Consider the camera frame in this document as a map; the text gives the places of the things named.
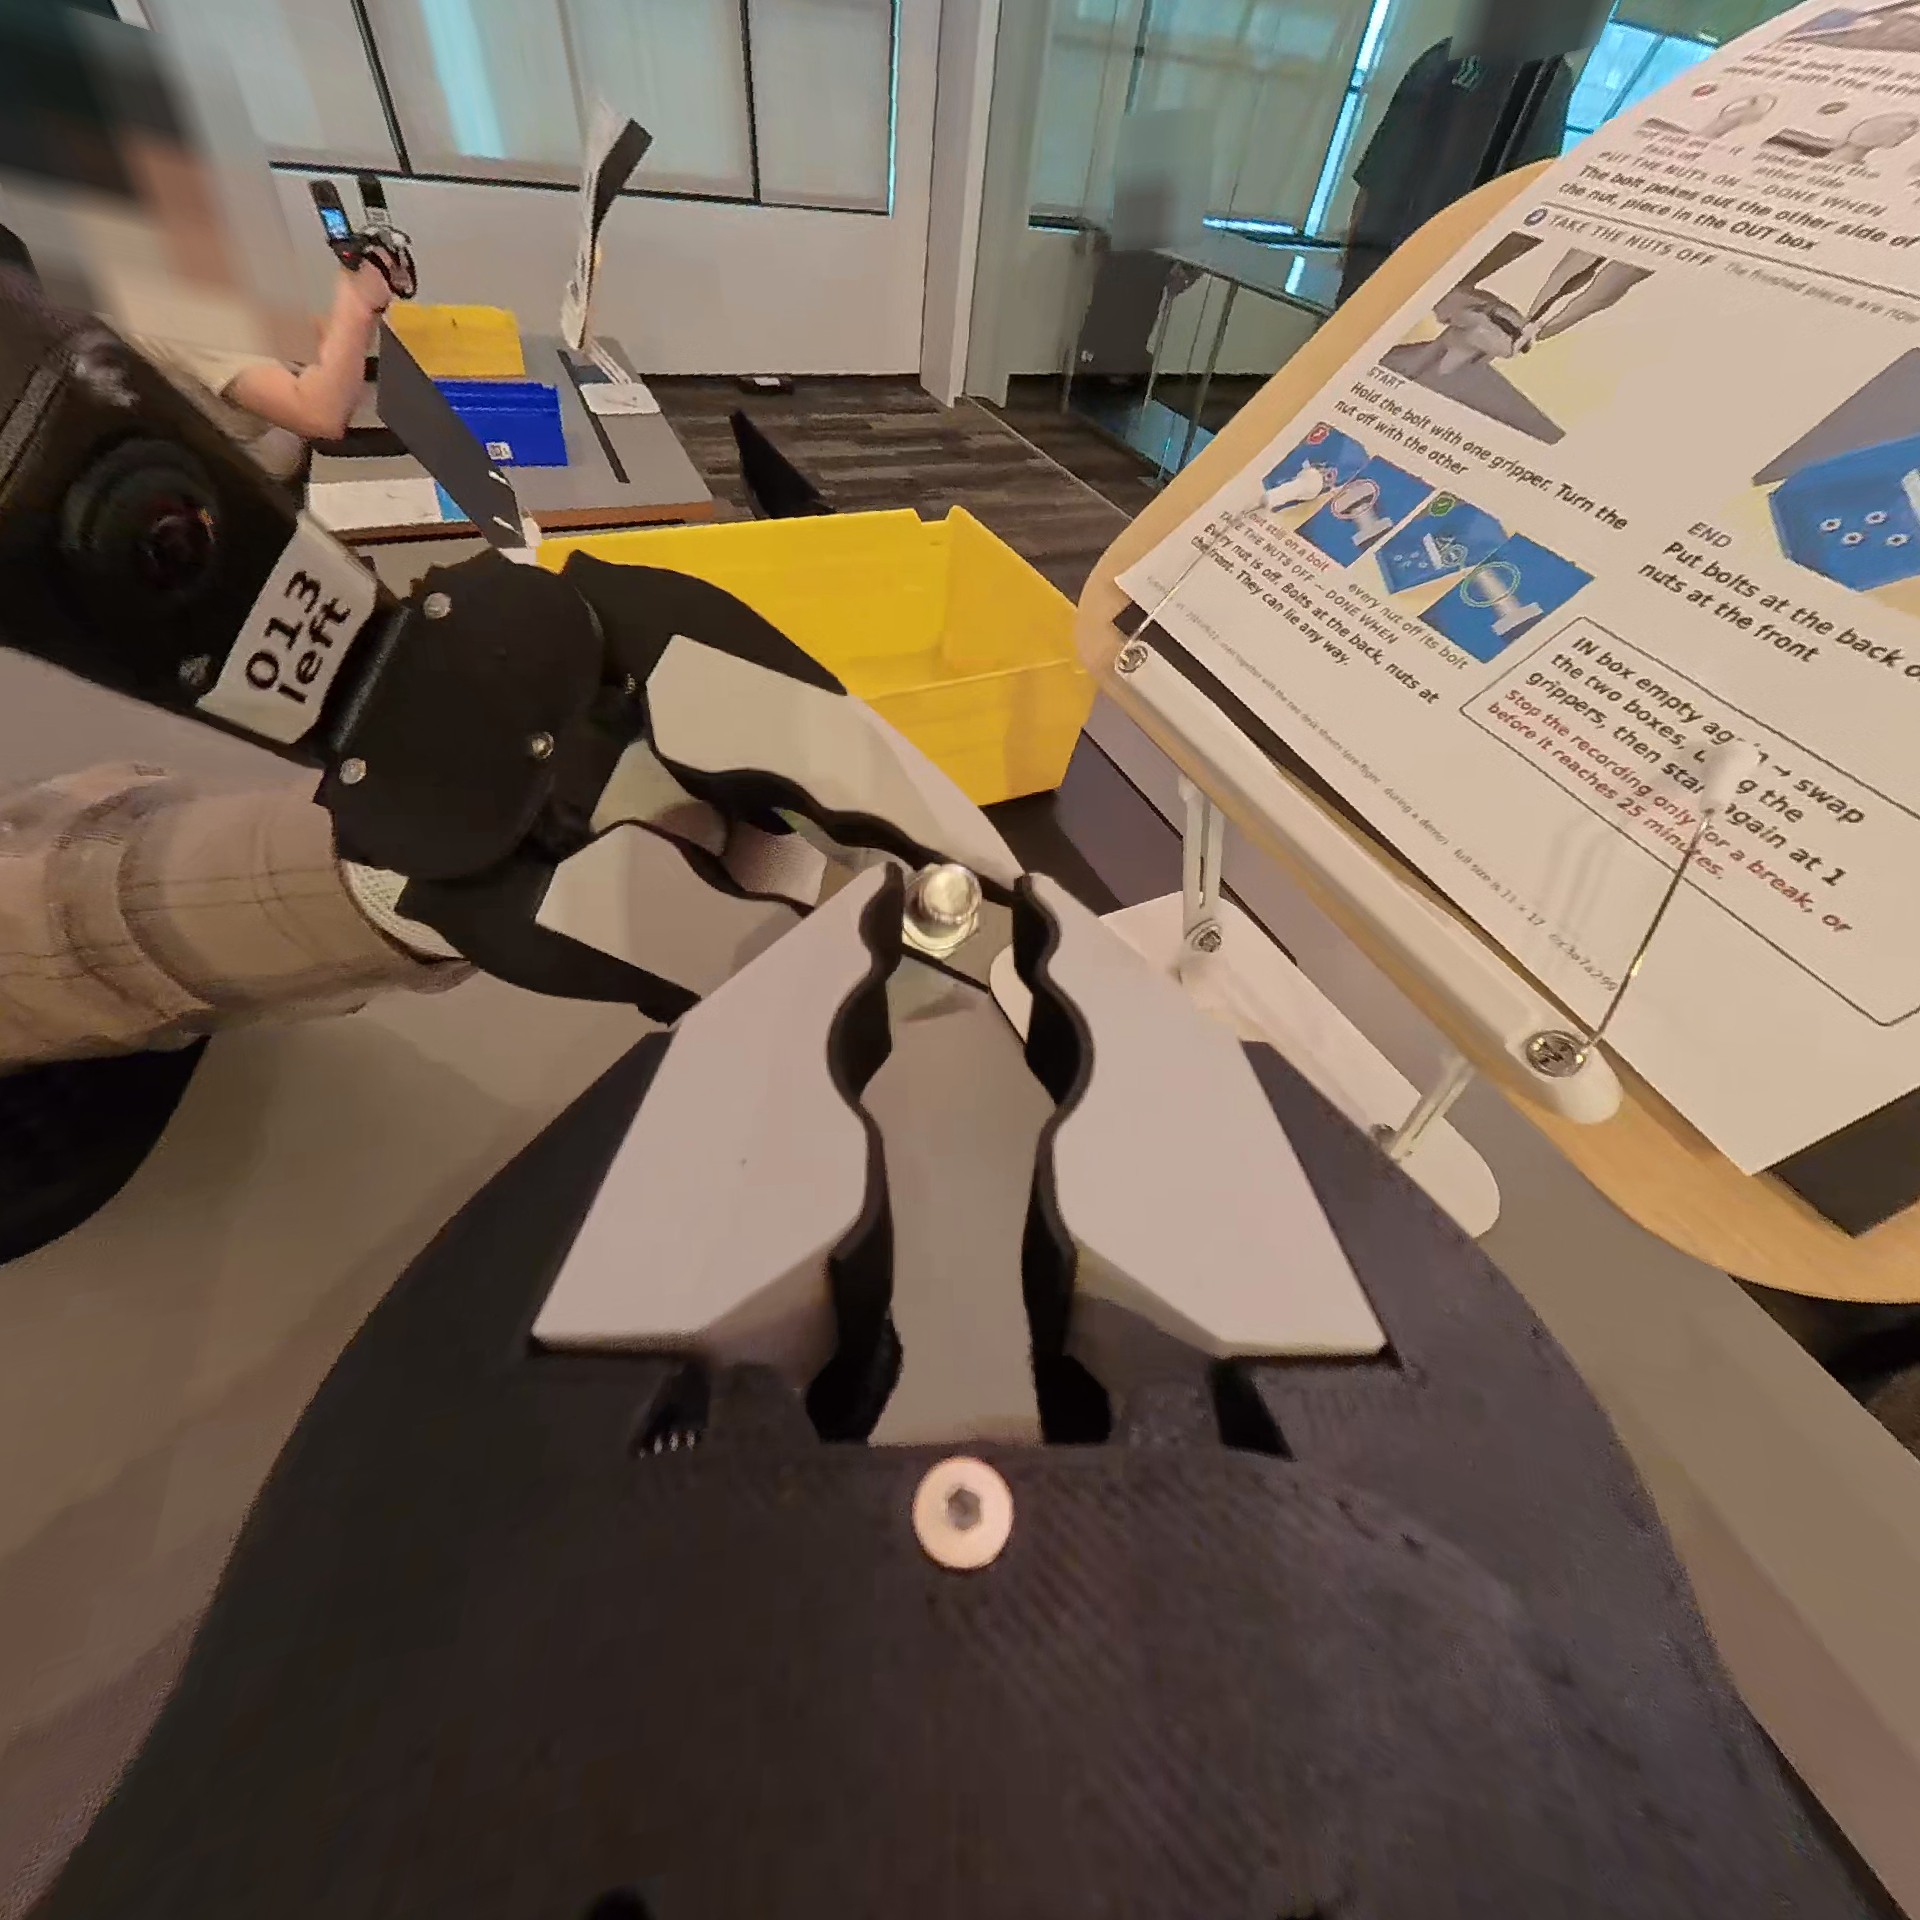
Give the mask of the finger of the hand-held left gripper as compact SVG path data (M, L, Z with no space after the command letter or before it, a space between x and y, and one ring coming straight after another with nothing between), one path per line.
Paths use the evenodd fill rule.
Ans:
M521 850L478 876L411 879L396 910L517 990L673 1027L845 883L845 859L799 831L733 823L710 853L629 823L559 860Z
M737 824L797 815L841 848L968 868L1015 901L1024 867L990 818L821 661L729 588L576 551L563 582L597 617L639 737L591 815L719 856Z

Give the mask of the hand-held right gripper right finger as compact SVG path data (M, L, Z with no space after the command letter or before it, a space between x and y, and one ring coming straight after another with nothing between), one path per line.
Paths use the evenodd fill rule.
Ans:
M1375 1363L1388 1337L1248 1046L1049 876L1024 876L1023 1059L1053 1102L1021 1236L1036 1404Z

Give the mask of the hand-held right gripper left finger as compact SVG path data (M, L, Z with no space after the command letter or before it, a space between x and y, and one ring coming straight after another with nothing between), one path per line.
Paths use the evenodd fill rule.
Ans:
M876 867L679 1022L534 1321L560 1354L764 1368L808 1395L894 1291L887 1157L903 876Z

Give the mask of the person's left forearm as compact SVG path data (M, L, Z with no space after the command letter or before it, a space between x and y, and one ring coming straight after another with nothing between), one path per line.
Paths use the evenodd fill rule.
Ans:
M441 995L474 966L336 847L298 784L153 764L4 788L2 1071L181 1050Z

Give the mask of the large yellow plastic bin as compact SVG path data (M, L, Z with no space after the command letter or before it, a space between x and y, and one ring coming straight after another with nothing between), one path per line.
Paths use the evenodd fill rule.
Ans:
M646 526L540 545L735 594L979 806L1057 792L1093 716L1076 608L968 511Z

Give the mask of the blue plastic bin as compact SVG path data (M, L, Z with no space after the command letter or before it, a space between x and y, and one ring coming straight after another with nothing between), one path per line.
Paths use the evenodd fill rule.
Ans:
M563 393L531 378L433 378L501 469L569 469Z

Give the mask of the black floor object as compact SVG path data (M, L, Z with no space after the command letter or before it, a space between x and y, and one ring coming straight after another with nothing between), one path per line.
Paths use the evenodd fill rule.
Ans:
M762 520L831 517L835 506L743 409L731 413L733 445L748 506Z

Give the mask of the grey background desk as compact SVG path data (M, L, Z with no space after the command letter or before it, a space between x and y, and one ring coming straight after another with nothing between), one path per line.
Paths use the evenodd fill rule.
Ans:
M673 425L660 414L602 419L583 400L573 365L553 334L522 340L526 371L559 393L563 467L508 469L522 517L540 536L705 523L714 494ZM478 529L446 492L433 492L411 454L336 456L314 451L307 506L360 545L471 538Z

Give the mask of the small yellow plastic bin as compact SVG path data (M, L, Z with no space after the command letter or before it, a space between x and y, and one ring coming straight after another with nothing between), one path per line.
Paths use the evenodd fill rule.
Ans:
M526 378L518 321L505 307L398 300L384 324L435 380Z

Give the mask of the wooden document stand board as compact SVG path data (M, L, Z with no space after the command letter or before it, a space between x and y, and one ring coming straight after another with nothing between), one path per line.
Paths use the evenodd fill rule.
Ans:
M1639 1229L1736 1280L1810 1299L1913 1305L1914 1209L1849 1236L1778 1179L1740 1172L1629 1069L1616 1074L1621 1093L1606 1119L1573 1117L1569 1087L1525 1062L1533 1034L1565 1025L1543 985L1396 848L1241 732L1189 679L1183 652L1164 658L1147 633L1120 633L1128 602L1120 575L1309 410L1396 307L1548 169L1536 163L1438 213L1111 543L1074 614L1074 643L1101 688L1093 737L1127 775L1137 766L1120 752L1119 725L1150 743L1472 1074Z

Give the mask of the background document stand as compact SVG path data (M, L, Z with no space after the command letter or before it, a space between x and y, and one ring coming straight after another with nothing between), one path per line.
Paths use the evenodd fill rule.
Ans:
M575 258L560 305L560 340L573 354L588 354L604 229L615 202L651 155L654 135L601 96L588 103Z

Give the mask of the glass side table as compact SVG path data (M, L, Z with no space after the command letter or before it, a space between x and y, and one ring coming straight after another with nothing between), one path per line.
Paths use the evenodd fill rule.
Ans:
M1335 243L1258 222L1137 253L1086 222L1036 222L1002 314L1004 410L1134 512L1311 345L1341 279Z

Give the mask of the black backing board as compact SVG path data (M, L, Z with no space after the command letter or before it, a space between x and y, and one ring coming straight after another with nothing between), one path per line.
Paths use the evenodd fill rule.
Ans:
M1766 1168L1820 1221L1866 1236L1918 1205L1918 1091Z

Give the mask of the printed instruction sheet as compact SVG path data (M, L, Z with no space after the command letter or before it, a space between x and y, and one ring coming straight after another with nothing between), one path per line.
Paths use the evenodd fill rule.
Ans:
M1805 5L1449 254L1127 598L1742 1175L1916 1093L1916 5Z

